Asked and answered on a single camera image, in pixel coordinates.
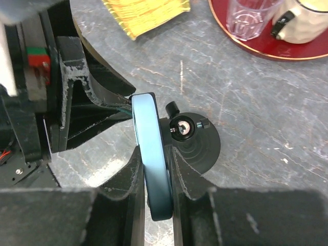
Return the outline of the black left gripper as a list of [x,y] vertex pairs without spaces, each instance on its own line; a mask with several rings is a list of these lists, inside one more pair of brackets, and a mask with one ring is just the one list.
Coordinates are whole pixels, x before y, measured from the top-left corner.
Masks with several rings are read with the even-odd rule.
[[[71,20],[69,1],[59,1],[16,24],[1,24],[2,187],[58,187],[51,152],[75,149],[132,118],[131,101],[91,74],[78,37],[55,42]],[[93,104],[109,110],[75,112],[69,121],[69,89],[76,81]],[[50,125],[49,144],[46,123],[55,119],[57,99],[59,123]]]

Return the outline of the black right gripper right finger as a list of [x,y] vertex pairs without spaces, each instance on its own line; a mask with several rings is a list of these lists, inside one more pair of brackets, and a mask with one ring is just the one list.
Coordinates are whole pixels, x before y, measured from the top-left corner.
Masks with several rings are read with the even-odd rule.
[[327,198],[314,190],[220,188],[169,149],[176,245],[327,245]]

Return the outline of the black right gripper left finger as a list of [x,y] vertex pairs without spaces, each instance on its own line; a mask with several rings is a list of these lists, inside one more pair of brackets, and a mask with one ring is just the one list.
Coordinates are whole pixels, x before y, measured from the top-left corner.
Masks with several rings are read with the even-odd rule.
[[143,245],[139,148],[98,188],[62,188],[48,166],[1,169],[1,245]]

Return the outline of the smartphone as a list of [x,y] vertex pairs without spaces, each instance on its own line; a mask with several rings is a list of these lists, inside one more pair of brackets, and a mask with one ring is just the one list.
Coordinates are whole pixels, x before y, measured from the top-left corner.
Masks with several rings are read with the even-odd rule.
[[168,177],[155,97],[151,93],[131,97],[132,117],[140,149],[154,221],[168,220],[173,214],[171,184]]

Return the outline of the black phone stand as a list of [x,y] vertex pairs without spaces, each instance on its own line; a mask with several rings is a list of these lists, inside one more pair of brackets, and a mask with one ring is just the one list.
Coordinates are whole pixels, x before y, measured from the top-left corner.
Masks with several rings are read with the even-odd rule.
[[184,160],[204,174],[216,163],[221,149],[220,136],[213,123],[193,112],[180,112],[172,101],[166,105],[168,117],[159,120],[163,144],[172,144]]

